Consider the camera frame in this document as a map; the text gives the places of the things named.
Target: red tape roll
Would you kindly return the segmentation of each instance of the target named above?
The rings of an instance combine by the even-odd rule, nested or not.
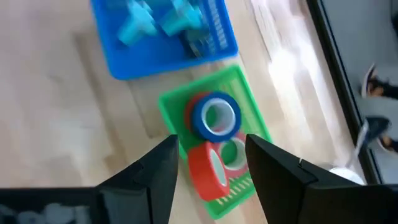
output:
[[[192,131],[192,111],[193,107],[195,104],[201,100],[203,97],[207,96],[210,92],[209,91],[204,91],[196,94],[195,96],[192,97],[192,99],[187,103],[187,106],[185,107],[185,112],[184,112],[184,122],[185,126],[187,127],[188,130]]]
[[[205,201],[211,201],[229,194],[229,182],[220,155],[213,143],[205,143],[188,152],[188,166],[192,182]]]
[[[231,141],[236,145],[236,158],[233,162],[225,164],[225,172],[227,177],[240,177],[249,170],[248,161],[246,159],[246,152],[244,150],[244,143],[246,141],[246,135],[238,132]],[[215,150],[219,155],[225,150],[226,142],[216,143],[214,145]]]

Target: plastic basket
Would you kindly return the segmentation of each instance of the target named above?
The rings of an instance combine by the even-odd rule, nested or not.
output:
[[[180,156],[187,160],[187,152],[203,143],[189,131],[184,123],[185,105],[192,96],[203,91],[221,90],[230,94],[238,102],[242,111],[241,131],[253,133],[271,142],[268,130],[254,101],[249,85],[237,65],[215,72],[201,80],[195,80],[179,89],[163,94],[159,99],[159,108],[165,123],[172,134],[178,134]],[[239,178],[229,179],[231,192],[227,197],[204,202],[213,219],[219,219],[234,207],[253,195],[255,189],[249,172]]]
[[[109,2],[116,1],[114,7]],[[118,29],[128,16],[125,0],[91,0],[97,29],[108,68],[113,77],[121,80],[144,77],[160,72],[178,70],[205,62],[234,56],[238,46],[223,0],[195,1],[208,24],[210,35],[203,42],[192,43],[201,51],[201,57],[192,57],[181,35],[167,36],[158,27],[159,34],[145,36],[128,47],[117,37]],[[170,4],[152,7],[153,17],[159,20],[171,8]]]

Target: white cardboard core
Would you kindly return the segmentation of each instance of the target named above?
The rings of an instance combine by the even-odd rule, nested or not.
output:
[[[209,127],[206,122],[206,114],[211,107],[216,110],[216,123]],[[236,115],[231,105],[223,99],[214,98],[207,101],[201,110],[201,120],[205,125],[205,128],[214,135],[224,136],[230,133],[236,124]]]
[[[210,161],[211,165],[214,168],[214,171],[216,172],[216,176],[218,179],[218,182],[222,186],[226,186],[226,175],[225,175],[225,170],[223,168],[223,164],[221,163],[220,158],[218,157],[216,151],[214,149],[211,149],[210,151]]]
[[[240,170],[246,165],[246,153],[244,151],[244,142],[236,137],[231,139],[236,146],[236,158],[233,162],[228,165],[225,164],[225,168],[229,170]],[[222,155],[223,150],[225,148],[226,142],[221,143],[220,146],[220,155]]]

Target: green basket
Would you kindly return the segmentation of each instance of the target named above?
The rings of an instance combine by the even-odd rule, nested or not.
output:
[[[186,161],[188,150],[203,143],[202,139],[192,134],[185,126],[183,120],[185,105],[197,93],[214,90],[226,92],[238,102],[242,111],[240,130],[243,133],[257,134],[271,142],[271,137],[242,70],[239,66],[232,65],[160,96],[160,112],[169,131],[172,134],[178,134],[182,159]],[[221,218],[255,192],[249,172],[238,178],[229,178],[229,184],[231,190],[228,196],[205,202],[205,207],[213,219]]]

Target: wooden table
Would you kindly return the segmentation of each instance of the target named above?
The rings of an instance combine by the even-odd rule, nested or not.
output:
[[[108,73],[88,1],[0,1],[0,187],[101,183],[168,135],[162,92],[231,63],[243,67],[276,145],[343,164],[353,143],[306,6],[226,2],[238,57],[121,82]],[[214,223],[180,170],[170,223]],[[266,219],[253,196],[216,222]]]

